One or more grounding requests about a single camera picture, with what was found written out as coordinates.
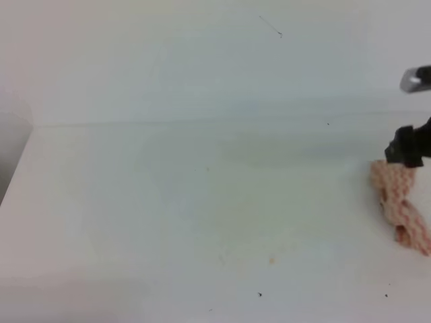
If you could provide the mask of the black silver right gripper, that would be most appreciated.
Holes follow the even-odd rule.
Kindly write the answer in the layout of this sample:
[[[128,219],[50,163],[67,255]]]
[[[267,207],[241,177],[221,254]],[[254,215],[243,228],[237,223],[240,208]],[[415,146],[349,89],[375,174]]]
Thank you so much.
[[[430,91],[431,66],[407,69],[399,87],[405,93]],[[385,149],[388,164],[402,164],[406,168],[424,166],[422,158],[430,158],[430,119],[420,127],[408,125],[395,131],[393,140]]]

